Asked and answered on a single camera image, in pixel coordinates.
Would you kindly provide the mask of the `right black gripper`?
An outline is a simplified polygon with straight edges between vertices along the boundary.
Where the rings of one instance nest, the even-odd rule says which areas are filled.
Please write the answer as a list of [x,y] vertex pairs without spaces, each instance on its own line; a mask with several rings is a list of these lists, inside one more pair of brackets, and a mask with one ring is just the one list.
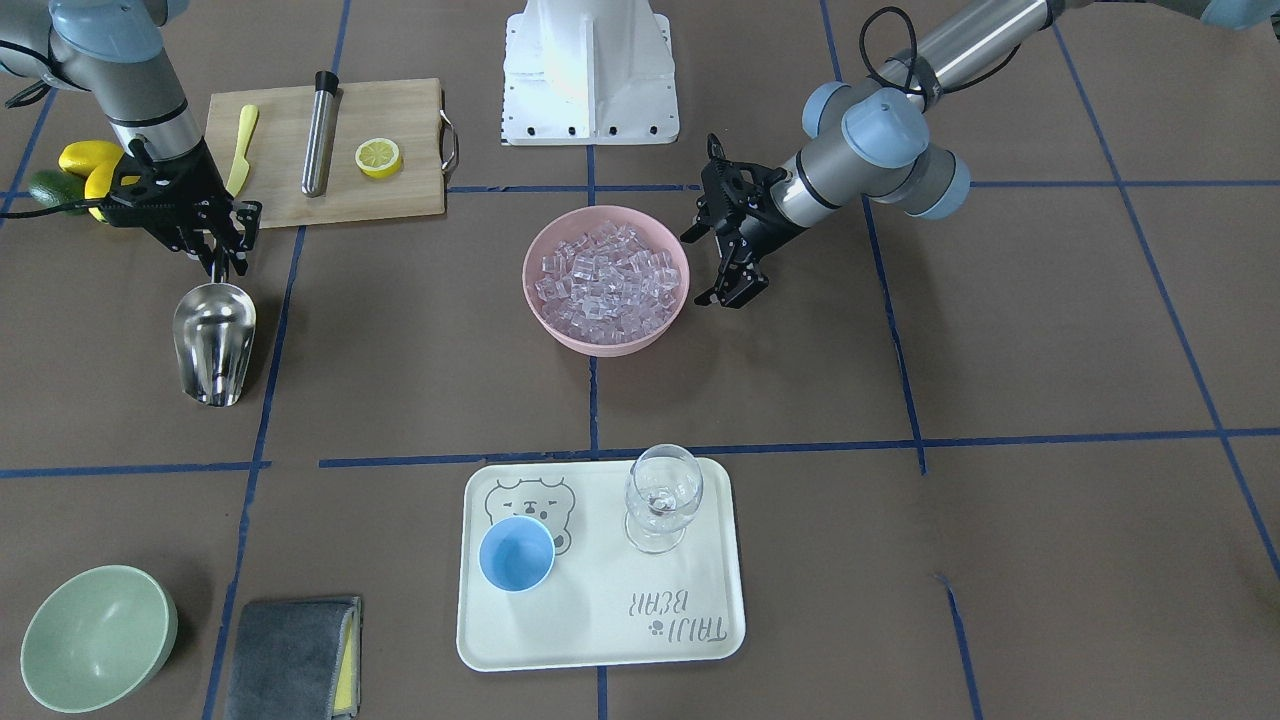
[[[212,283],[227,279],[229,264],[237,275],[247,273],[262,204],[233,201],[204,138],[188,152],[165,160],[152,158],[146,142],[133,138],[124,158],[110,193],[101,200],[108,224],[147,231],[166,249],[198,261]],[[124,186],[125,173],[140,176],[140,181]],[[205,233],[215,238],[212,245]]]

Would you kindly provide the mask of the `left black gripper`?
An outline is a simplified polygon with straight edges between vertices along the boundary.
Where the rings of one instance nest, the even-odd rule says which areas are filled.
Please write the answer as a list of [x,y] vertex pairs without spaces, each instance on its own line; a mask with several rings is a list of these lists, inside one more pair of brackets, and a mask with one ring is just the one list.
[[708,233],[718,238],[716,281],[694,299],[694,304],[740,309],[771,286],[759,260],[805,228],[791,222],[773,199],[772,190],[788,178],[785,169],[731,161],[713,133],[707,136],[707,152],[698,214],[690,228],[680,234],[680,241],[695,243]]

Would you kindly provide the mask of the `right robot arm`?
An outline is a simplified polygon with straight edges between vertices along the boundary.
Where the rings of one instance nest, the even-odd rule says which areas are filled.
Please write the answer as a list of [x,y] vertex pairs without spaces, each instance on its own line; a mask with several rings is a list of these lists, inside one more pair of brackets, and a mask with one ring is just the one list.
[[5,1],[3,70],[96,97],[124,156],[104,197],[109,225],[141,228],[221,279],[244,274],[261,204],[224,186],[165,51],[183,1]]

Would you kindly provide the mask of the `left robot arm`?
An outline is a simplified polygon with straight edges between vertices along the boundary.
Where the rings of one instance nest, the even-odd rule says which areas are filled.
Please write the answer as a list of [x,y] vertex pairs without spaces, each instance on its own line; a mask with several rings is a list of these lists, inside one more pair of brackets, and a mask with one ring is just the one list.
[[1004,69],[1033,35],[1074,1],[973,1],[919,35],[856,83],[818,87],[803,109],[808,141],[787,161],[767,167],[727,158],[707,138],[703,192],[681,240],[716,237],[719,264],[695,304],[741,307],[769,286],[762,260],[861,199],[909,217],[942,219],[966,200],[972,173],[933,142],[925,114],[945,96]]

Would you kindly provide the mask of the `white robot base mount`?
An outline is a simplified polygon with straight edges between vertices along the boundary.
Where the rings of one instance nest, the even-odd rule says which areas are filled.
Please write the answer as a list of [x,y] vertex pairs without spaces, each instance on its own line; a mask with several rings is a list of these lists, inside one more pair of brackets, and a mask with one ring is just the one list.
[[636,146],[681,131],[669,19],[648,1],[529,1],[506,22],[500,141]]

